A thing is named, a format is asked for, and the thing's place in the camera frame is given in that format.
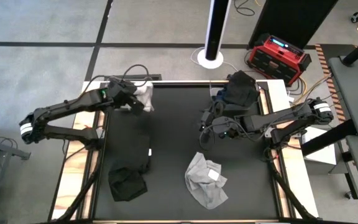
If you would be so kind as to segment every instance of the wooden table frame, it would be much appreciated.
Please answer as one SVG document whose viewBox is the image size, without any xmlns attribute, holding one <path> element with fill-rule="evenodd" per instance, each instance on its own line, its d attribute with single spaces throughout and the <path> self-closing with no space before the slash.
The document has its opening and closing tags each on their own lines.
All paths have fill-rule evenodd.
<svg viewBox="0 0 358 224">
<path fill-rule="evenodd" d="M 189 84 L 189 85 L 205 85 L 205 83 L 211 82 L 212 84 L 226 83 L 227 81 L 154 81 L 156 85 L 163 83 L 164 85 L 177 85 L 177 84 Z M 88 87 L 88 90 L 99 88 L 103 82 L 93 82 Z M 265 86 L 265 89 L 260 89 L 261 106 L 264 114 L 272 113 L 274 111 L 284 110 L 290 107 L 287 98 L 287 91 L 285 89 L 284 82 L 282 80 L 259 80 L 260 85 Z M 98 127 L 104 123 L 103 113 L 95 112 L 80 112 L 77 113 L 74 120 L 74 129 L 83 129 L 85 127 Z M 288 124 L 281 124 L 278 127 L 284 127 Z M 299 147 L 299 141 L 291 139 L 290 146 Z M 67 149 L 67 156 L 73 154 L 75 151 L 83 147 L 82 143 L 78 141 L 70 142 Z M 75 154 L 70 160 L 66 161 L 62 165 L 62 171 L 59 176 L 57 190 L 53 198 L 52 207 L 48 220 L 53 220 L 63 215 L 66 209 L 71 205 L 78 192 L 81 190 L 85 180 L 92 173 L 96 160 L 98 158 L 98 151 L 82 150 Z M 296 195 L 302 205 L 315 217 L 318 217 L 316 204 L 314 202 L 313 192 L 311 190 L 309 177 L 307 174 L 305 162 L 301 150 L 286 147 L 280 152 L 280 156 L 275 160 L 275 166 L 280 173 L 283 174 L 284 179 L 289 183 L 289 186 L 293 193 Z M 299 213 L 293 208 L 291 203 L 285 196 L 284 191 L 276 183 L 274 185 L 276 189 L 276 201 L 278 203 L 278 214 L 281 217 L 293 217 L 301 218 Z M 94 194 L 94 188 L 90 188 L 84 202 L 79 207 L 82 212 L 75 213 L 71 219 L 86 219 L 89 218 L 90 211 L 93 210 L 92 195 Z M 277 222 L 278 220 L 147 220 L 141 221 L 144 223 L 166 223 L 166 222 Z M 111 220 L 111 221 L 94 221 L 95 223 L 125 223 L 125 222 L 138 222 L 128 220 Z"/>
</svg>

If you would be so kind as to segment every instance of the gray towel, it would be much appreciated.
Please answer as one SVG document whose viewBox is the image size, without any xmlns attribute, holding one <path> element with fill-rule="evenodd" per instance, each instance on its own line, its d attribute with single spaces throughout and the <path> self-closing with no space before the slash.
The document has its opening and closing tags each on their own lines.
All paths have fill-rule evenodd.
<svg viewBox="0 0 358 224">
<path fill-rule="evenodd" d="M 208 175 L 211 169 L 219 174 L 217 180 Z M 199 152 L 197 152 L 187 168 L 185 174 L 187 189 L 207 209 L 214 209 L 227 200 L 227 195 L 222 189 L 227 179 L 220 174 L 221 165 L 206 161 L 204 154 Z"/>
</svg>

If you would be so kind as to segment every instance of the white cable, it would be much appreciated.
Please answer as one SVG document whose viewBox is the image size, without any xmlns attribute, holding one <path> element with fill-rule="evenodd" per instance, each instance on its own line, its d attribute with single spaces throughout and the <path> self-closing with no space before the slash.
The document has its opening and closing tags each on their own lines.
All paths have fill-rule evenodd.
<svg viewBox="0 0 358 224">
<path fill-rule="evenodd" d="M 196 53 L 197 50 L 201 50 L 201 49 L 204 49 L 204 47 L 199 47 L 199 48 L 197 48 L 197 49 L 194 50 L 193 53 L 191 53 L 191 55 L 190 55 L 190 60 L 191 60 L 193 63 L 197 64 L 197 65 L 200 65 L 200 64 L 193 59 L 193 55 L 194 55 L 194 53 Z M 239 71 L 233 64 L 231 64 L 231 63 L 229 63 L 229 62 L 223 62 L 223 63 L 226 63 L 226 64 L 230 65 L 236 72 Z"/>
</svg>

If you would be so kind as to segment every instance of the red power station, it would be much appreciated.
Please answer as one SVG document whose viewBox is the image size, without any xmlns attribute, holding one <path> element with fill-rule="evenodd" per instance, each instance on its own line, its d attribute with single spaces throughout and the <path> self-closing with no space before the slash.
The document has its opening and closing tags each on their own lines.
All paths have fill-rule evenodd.
<svg viewBox="0 0 358 224">
<path fill-rule="evenodd" d="M 267 78 L 282 79 L 287 86 L 311 63 L 309 54 L 273 35 L 264 34 L 255 42 L 248 66 Z"/>
</svg>

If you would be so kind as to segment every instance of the gray carpet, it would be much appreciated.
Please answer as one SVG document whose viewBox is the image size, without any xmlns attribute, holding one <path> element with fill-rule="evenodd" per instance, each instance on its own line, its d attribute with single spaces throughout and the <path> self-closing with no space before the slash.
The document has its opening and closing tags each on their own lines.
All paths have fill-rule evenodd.
<svg viewBox="0 0 358 224">
<path fill-rule="evenodd" d="M 103 42 L 202 43 L 208 4 L 208 0 L 114 0 Z M 106 1 L 0 0 L 0 41 L 94 42 L 105 5 Z M 253 1 L 246 6 L 255 10 L 256 16 L 244 17 L 231 7 L 224 43 L 248 43 L 261 8 Z M 358 1 L 340 0 L 310 44 L 358 44 L 358 24 L 349 22 L 356 11 Z M 93 75 L 119 75 L 135 63 L 148 66 L 151 73 L 161 73 L 164 80 L 222 79 L 234 72 L 227 64 L 216 70 L 193 64 L 193 50 L 101 49 Z M 63 142 L 24 145 L 17 124 L 36 107 L 78 96 L 91 53 L 91 48 L 0 47 L 0 136 L 14 138 L 21 149 L 32 152 L 29 161 L 11 161 L 0 190 L 0 220 L 46 220 L 62 164 Z M 222 49 L 222 53 L 236 68 L 249 70 L 243 61 L 245 50 Z M 311 86 L 323 73 L 316 52 L 308 53 L 313 63 L 302 77 Z M 138 68 L 131 72 L 143 73 Z M 264 78 L 255 72 L 249 75 Z M 328 95 L 325 84 L 311 94 Z M 69 127 L 73 117 L 54 123 Z M 349 190 L 343 175 L 311 176 L 310 181 L 321 217 L 358 222 L 358 200 L 342 197 Z"/>
</svg>

